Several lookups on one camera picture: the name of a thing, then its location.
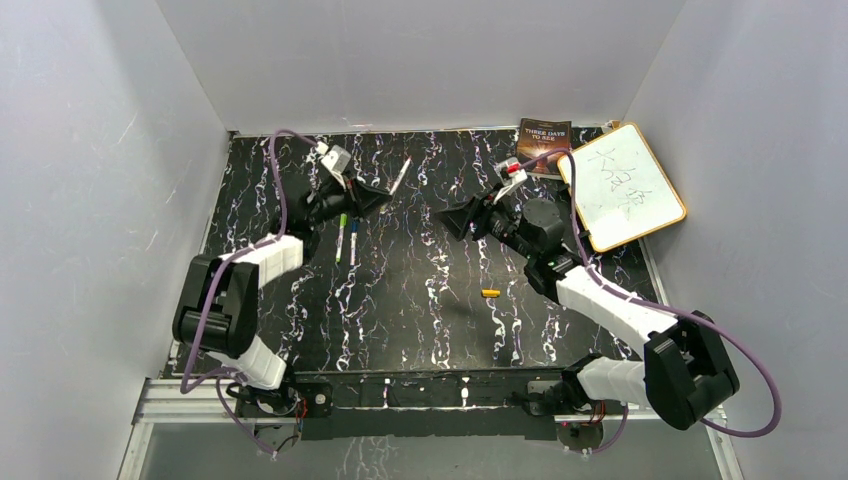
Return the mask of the green pen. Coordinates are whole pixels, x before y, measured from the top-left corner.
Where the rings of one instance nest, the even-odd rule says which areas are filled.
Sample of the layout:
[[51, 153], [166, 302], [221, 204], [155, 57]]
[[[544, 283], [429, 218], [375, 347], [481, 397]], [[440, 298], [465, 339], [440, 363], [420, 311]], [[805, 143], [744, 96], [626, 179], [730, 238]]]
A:
[[346, 213], [342, 213], [339, 217], [339, 225], [336, 239], [336, 249], [335, 249], [335, 263], [340, 264], [344, 249], [344, 238], [345, 231], [348, 222], [348, 215]]

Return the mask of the orange white pen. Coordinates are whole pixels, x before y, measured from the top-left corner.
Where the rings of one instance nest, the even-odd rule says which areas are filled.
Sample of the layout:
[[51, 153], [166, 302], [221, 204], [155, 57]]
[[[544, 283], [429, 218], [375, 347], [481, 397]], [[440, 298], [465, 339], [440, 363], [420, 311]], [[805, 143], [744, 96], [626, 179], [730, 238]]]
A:
[[400, 185], [403, 183], [404, 177], [405, 177], [406, 173], [408, 172], [408, 170], [409, 170], [409, 168], [410, 168], [411, 163], [412, 163], [412, 159], [411, 159], [410, 157], [408, 157], [408, 158], [405, 160], [405, 162], [403, 163], [403, 165], [402, 165], [402, 167], [401, 167], [401, 169], [400, 169], [400, 171], [399, 171], [399, 173], [398, 173], [397, 178], [394, 180], [393, 184], [391, 185], [391, 188], [390, 188], [389, 193], [390, 193], [392, 196], [394, 196], [394, 195], [396, 194], [396, 192], [397, 192], [397, 190], [399, 189]]

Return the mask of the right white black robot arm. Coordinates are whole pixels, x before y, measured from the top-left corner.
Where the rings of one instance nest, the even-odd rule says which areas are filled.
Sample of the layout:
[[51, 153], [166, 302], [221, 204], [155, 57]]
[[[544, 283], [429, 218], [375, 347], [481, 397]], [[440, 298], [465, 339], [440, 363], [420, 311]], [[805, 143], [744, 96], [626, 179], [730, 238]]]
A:
[[636, 361], [590, 354], [565, 368], [542, 393], [522, 396], [534, 415], [559, 409], [590, 413], [601, 401], [648, 406], [671, 427], [686, 430], [739, 391], [740, 382], [711, 320], [649, 308], [643, 298], [597, 282], [594, 269], [564, 241], [562, 210], [532, 199], [520, 211], [478, 194], [437, 213], [457, 240], [486, 236], [522, 255], [535, 292], [573, 310], [637, 351]]

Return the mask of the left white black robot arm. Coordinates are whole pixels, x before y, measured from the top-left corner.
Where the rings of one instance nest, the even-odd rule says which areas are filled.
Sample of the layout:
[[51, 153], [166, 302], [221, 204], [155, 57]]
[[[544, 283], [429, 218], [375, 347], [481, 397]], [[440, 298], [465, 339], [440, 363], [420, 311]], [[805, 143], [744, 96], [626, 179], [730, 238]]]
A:
[[392, 200], [386, 190], [359, 179], [326, 180], [287, 202], [276, 227], [233, 254], [197, 255], [189, 264], [175, 311], [175, 341], [217, 359], [275, 416], [294, 411], [297, 387], [287, 382], [286, 361], [258, 336], [260, 290], [315, 255], [324, 223], [342, 215], [362, 219]]

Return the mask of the brown book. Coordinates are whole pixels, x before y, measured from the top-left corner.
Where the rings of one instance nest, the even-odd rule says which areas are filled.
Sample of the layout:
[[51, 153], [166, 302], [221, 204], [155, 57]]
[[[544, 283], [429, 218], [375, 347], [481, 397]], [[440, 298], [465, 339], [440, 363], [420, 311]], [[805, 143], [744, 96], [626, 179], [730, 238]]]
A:
[[[522, 118], [517, 130], [516, 156], [524, 164], [542, 154], [557, 148], [571, 148], [571, 121], [546, 121]], [[526, 168], [530, 176], [551, 180], [561, 180], [558, 160], [563, 153], [555, 153], [539, 159]]]

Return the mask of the white board wooden frame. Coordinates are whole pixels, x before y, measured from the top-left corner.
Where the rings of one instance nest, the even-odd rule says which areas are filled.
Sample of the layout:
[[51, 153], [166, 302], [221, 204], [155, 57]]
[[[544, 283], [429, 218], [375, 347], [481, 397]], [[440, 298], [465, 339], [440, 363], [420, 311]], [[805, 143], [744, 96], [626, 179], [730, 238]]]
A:
[[623, 123], [557, 162], [577, 188], [577, 214], [596, 252], [682, 221], [687, 209], [639, 127]]

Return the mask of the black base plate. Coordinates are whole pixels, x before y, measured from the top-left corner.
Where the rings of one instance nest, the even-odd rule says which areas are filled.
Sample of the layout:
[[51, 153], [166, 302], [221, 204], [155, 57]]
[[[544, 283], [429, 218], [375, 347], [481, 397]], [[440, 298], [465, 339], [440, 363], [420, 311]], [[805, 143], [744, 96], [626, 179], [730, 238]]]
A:
[[595, 448], [607, 412], [575, 407], [556, 367], [299, 372], [269, 393], [229, 387], [237, 414], [262, 427], [291, 421], [305, 440], [365, 436], [522, 436]]

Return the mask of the aluminium frame rail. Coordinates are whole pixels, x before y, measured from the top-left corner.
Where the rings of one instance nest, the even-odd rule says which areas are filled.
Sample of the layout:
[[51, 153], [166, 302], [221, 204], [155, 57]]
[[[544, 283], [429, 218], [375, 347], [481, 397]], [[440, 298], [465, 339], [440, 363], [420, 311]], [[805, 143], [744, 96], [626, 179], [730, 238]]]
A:
[[[212, 383], [181, 394], [176, 379], [147, 380], [132, 420], [132, 431], [117, 479], [140, 479], [150, 444], [153, 426], [157, 424], [218, 424], [229, 417], [219, 402]], [[660, 420], [648, 407], [629, 404], [629, 422]], [[711, 449], [722, 479], [744, 479], [730, 437], [706, 428]]]

